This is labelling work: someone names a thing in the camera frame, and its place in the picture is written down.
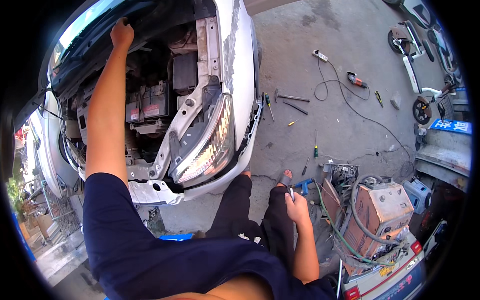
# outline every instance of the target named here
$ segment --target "yellow license plate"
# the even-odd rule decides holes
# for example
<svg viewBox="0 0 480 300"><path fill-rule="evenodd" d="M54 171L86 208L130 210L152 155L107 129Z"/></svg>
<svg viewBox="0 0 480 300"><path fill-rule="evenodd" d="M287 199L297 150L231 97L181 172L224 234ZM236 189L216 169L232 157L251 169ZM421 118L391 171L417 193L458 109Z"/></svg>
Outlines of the yellow license plate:
<svg viewBox="0 0 480 300"><path fill-rule="evenodd" d="M395 269L394 265L390 266L390 267L383 267L380 270L378 270L378 272L380 273L380 276L383 277L383 276L387 275L388 273L390 273L391 271L393 271L393 269Z"/></svg>

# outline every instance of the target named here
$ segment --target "green hose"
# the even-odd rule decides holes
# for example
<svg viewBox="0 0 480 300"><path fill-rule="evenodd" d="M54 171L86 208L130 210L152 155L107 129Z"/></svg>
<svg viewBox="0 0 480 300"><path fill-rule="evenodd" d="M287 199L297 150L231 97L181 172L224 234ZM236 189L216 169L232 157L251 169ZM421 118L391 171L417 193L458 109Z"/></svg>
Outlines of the green hose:
<svg viewBox="0 0 480 300"><path fill-rule="evenodd" d="M371 259L367 259L367 258L364 258L363 256L361 256L358 252L356 252L352 246L349 245L349 243L343 238L342 234L340 233L340 231L338 231L338 229L335 227L335 224L333 223L332 221L332 218L330 217L330 214L328 213L327 209L325 208L325 204L324 204L324 200L322 199L322 192L320 191L320 187L318 186L318 183L315 181L315 186L317 187L317 191L318 191L318 195L320 197L320 204L322 205L322 209L324 210L324 212L326 213L327 215L327 218L328 220L330 221L330 225L332 226L334 232L336 233L336 235L340 238L340 240L342 241L342 243L345 244L345 246L348 248L348 250L350 250L350 252L352 252L357 258L359 258L362 262L364 263L367 263L367 264L374 264L374 265L386 265L386 266L391 266L391 265L395 265L396 263L384 263L384 264L380 264L376 261L373 261Z"/></svg>

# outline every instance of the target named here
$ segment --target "navy blue shirt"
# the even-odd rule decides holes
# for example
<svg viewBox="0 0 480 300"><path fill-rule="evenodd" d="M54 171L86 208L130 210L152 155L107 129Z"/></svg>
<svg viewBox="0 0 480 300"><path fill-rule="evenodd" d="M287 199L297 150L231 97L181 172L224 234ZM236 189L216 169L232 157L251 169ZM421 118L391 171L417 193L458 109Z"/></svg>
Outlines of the navy blue shirt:
<svg viewBox="0 0 480 300"><path fill-rule="evenodd" d="M240 274L263 278L275 299L336 299L327 280L303 285L253 241L156 239L143 225L125 184L111 174L88 177L83 221L92 275L112 300L206 293Z"/></svg>

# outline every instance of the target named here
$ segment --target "man's arm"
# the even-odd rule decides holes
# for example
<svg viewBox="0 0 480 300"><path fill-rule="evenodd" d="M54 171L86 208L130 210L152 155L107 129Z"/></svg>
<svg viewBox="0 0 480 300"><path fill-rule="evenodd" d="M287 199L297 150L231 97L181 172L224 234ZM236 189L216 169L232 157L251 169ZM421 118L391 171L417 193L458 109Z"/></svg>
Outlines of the man's arm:
<svg viewBox="0 0 480 300"><path fill-rule="evenodd" d="M127 183L125 164L125 63L133 29L121 18L110 37L113 50L90 100L87 119L87 177L109 173Z"/></svg>
<svg viewBox="0 0 480 300"><path fill-rule="evenodd" d="M307 200L298 193L294 193L294 197L295 202L288 193L285 193L288 216L297 225L299 234L293 258L293 275L306 284L318 279L320 268Z"/></svg>

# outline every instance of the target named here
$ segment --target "red tail light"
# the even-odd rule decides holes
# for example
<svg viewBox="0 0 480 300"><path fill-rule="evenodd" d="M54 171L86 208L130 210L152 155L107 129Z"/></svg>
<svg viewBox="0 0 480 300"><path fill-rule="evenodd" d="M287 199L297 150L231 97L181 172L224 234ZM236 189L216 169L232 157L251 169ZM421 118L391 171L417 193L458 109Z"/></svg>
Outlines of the red tail light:
<svg viewBox="0 0 480 300"><path fill-rule="evenodd" d="M357 286L354 286L353 288L346 290L345 293L343 293L345 296L345 300L355 300L355 299L360 299L360 291Z"/></svg>
<svg viewBox="0 0 480 300"><path fill-rule="evenodd" d="M415 255L418 255L422 251L422 247L421 247L419 241L416 241L415 243L413 243L410 246L410 248L412 248L412 251L413 251L413 253L415 253Z"/></svg>

